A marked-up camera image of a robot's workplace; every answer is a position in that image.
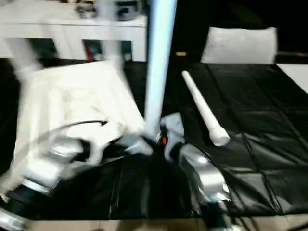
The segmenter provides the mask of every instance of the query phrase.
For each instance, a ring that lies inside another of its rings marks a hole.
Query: white shelf
[[[52,38],[60,58],[85,59],[83,39],[131,41],[133,59],[145,61],[146,16],[141,15],[130,21],[82,19],[75,6],[57,1],[15,0],[0,7],[0,49],[7,45],[9,50],[16,51],[11,47],[10,40],[4,38],[19,38],[17,41],[20,44],[26,42],[21,41],[25,38]]]
[[[92,26],[146,27],[146,16],[130,21],[110,21],[104,18],[82,19],[74,4],[45,0],[16,0],[0,7],[0,24],[58,24]]]

